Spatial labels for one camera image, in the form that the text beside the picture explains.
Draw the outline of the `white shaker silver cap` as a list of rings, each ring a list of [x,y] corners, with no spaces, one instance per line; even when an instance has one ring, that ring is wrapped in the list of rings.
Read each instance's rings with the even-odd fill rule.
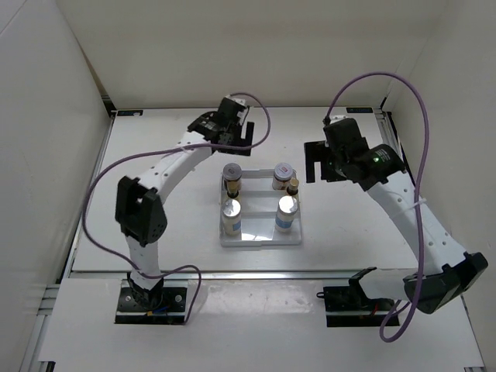
[[[277,204],[275,228],[281,233],[290,232],[298,211],[299,204],[297,198],[291,195],[280,198]]]
[[[238,236],[241,233],[241,204],[233,198],[228,198],[221,207],[223,231],[227,236]]]

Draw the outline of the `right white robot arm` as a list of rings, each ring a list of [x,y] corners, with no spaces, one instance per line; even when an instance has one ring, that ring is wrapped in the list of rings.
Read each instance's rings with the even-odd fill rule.
[[[468,253],[443,227],[415,190],[405,165],[387,144],[370,148],[364,138],[304,145],[305,174],[315,182],[315,165],[324,181],[358,184],[391,219],[418,262],[417,270],[363,269],[349,280],[349,303],[369,308],[376,299],[408,301],[432,314],[468,290],[487,269],[482,253]]]

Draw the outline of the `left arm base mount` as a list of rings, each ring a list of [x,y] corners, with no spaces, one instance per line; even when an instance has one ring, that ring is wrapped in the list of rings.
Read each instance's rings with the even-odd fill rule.
[[[140,305],[132,296],[132,289],[122,283],[117,301],[114,323],[118,325],[178,326],[187,315],[186,282],[166,283],[162,290],[159,305],[148,309]]]

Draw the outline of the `spice jar white lid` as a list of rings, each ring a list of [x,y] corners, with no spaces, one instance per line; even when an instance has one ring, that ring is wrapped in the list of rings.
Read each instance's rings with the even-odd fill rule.
[[[242,168],[236,163],[228,163],[222,169],[223,185],[226,188],[229,182],[233,182],[238,190],[241,189]]]
[[[274,166],[272,188],[274,190],[284,190],[289,181],[293,178],[294,169],[288,163],[278,163]]]

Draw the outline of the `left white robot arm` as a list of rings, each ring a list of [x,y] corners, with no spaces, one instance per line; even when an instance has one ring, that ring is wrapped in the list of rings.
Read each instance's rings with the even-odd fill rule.
[[[248,106],[241,98],[226,96],[217,110],[206,112],[194,120],[181,140],[176,153],[163,156],[141,175],[123,177],[118,183],[115,220],[129,246],[129,256],[136,268],[129,275],[137,287],[136,301],[146,310],[159,307],[163,292],[157,287],[161,280],[157,241],[167,228],[163,204],[174,188],[215,150],[210,146],[249,146],[253,132],[244,139],[241,121]]]

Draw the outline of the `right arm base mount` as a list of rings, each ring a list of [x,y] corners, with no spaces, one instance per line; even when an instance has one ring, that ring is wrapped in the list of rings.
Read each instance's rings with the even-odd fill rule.
[[[328,328],[379,328],[394,304],[389,299],[361,303],[347,286],[324,287],[316,297],[324,301]]]

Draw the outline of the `small yellow label bottle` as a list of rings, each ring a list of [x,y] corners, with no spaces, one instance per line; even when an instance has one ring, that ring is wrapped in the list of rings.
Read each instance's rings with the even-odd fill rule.
[[[226,183],[226,194],[229,199],[240,201],[240,188],[239,181],[228,181]]]
[[[286,194],[297,198],[299,191],[299,180],[297,178],[292,178],[286,187]]]

